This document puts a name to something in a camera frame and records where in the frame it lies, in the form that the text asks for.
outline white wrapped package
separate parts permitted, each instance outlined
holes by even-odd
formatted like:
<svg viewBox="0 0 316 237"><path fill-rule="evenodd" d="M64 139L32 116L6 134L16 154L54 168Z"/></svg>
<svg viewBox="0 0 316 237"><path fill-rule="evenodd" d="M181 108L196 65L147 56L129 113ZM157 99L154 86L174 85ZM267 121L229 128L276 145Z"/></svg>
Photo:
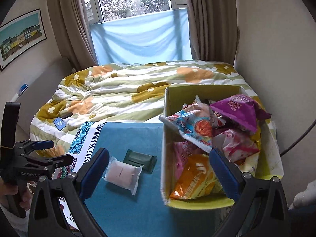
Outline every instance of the white wrapped package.
<svg viewBox="0 0 316 237"><path fill-rule="evenodd" d="M138 179L142 169L143 166L135 167L118 161L115 157L111 157L104 180L124 189L128 189L132 195L136 195Z"/></svg>

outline blue patterned border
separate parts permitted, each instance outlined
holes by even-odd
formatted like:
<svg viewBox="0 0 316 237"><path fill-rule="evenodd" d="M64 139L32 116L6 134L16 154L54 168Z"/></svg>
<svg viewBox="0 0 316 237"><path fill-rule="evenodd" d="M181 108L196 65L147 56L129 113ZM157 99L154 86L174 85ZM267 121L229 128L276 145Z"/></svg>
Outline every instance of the blue patterned border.
<svg viewBox="0 0 316 237"><path fill-rule="evenodd" d="M84 162L83 163L86 163L88 161L90 161L91 159L91 155L92 155L92 152L93 152L93 149L95 147L95 144L97 142L97 139L99 137L99 134L101 132L101 129L102 127L106 124L106 122L101 122L100 125L98 125L95 129L95 132L93 134L93 137L92 137L92 140L89 144L89 149L87 150L87 154L86 154L86 157L84 158Z"/></svg>
<svg viewBox="0 0 316 237"><path fill-rule="evenodd" d="M84 140L86 140L89 129L93 124L94 122L85 122L80 126L75 135L75 139L72 141L72 144L69 148L69 153L76 155L80 153Z"/></svg>

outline framed picture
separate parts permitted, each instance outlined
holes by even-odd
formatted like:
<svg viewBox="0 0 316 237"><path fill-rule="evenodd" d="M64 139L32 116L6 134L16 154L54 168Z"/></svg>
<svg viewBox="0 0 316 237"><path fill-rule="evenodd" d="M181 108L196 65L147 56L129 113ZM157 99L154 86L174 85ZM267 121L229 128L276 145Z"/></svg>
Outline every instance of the framed picture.
<svg viewBox="0 0 316 237"><path fill-rule="evenodd" d="M40 9L30 11L0 27L0 70L32 46L46 39Z"/></svg>

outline cable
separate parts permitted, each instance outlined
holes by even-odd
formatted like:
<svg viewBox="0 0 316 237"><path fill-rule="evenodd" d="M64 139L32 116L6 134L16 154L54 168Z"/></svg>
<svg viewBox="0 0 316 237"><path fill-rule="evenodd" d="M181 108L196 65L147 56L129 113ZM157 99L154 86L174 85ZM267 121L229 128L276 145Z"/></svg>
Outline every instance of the cable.
<svg viewBox="0 0 316 237"><path fill-rule="evenodd" d="M316 119L315 121L310 125L310 127L303 133L300 138L298 138L290 147L288 147L286 150L282 151L280 156L282 157L285 155L290 149L292 149L295 145L297 145L311 130L312 128L316 125Z"/></svg>

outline person's hand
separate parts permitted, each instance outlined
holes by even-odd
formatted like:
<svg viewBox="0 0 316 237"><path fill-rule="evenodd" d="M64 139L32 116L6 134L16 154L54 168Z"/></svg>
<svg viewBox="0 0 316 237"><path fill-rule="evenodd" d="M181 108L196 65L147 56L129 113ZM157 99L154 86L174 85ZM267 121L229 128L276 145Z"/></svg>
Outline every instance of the person's hand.
<svg viewBox="0 0 316 237"><path fill-rule="evenodd" d="M5 195L15 195L18 193L18 186L10 185L4 183L3 180L0 178L0 203L6 209L8 209L9 205ZM22 195L22 201L20 202L20 207L24 208L26 211L31 208L31 193L29 190Z"/></svg>

